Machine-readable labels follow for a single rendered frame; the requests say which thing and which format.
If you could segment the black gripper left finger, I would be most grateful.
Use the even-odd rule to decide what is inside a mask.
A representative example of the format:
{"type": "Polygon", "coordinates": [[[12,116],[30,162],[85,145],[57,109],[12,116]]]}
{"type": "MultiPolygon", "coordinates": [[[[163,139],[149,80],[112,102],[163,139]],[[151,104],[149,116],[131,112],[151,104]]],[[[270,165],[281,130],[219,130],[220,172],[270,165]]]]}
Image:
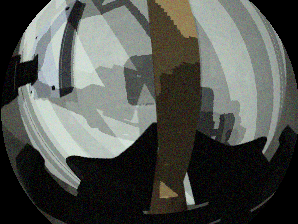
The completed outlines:
{"type": "Polygon", "coordinates": [[[157,121],[153,121],[116,159],[90,159],[73,155],[67,157],[65,163],[80,180],[132,190],[138,204],[142,206],[142,212],[149,212],[157,152],[157,121]]]}

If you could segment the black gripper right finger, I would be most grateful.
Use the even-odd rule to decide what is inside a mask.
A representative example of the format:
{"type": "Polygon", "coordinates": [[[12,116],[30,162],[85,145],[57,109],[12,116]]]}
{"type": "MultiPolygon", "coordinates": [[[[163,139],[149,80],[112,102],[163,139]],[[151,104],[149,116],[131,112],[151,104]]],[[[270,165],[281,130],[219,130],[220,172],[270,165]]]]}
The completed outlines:
{"type": "Polygon", "coordinates": [[[197,131],[194,136],[194,145],[190,163],[188,165],[188,176],[194,202],[204,204],[208,197],[223,183],[231,169],[237,164],[243,163],[250,157],[262,152],[265,148],[266,137],[258,137],[245,144],[229,145],[221,143],[204,132],[197,131]]]}

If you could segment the long wooden rail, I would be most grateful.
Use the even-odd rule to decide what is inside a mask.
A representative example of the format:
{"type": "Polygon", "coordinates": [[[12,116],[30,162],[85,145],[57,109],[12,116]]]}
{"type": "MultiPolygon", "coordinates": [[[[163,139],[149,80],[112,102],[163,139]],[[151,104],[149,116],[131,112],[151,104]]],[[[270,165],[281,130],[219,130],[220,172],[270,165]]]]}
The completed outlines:
{"type": "Polygon", "coordinates": [[[177,197],[198,123],[201,60],[188,0],[148,0],[158,129],[160,198],[177,197]]]}

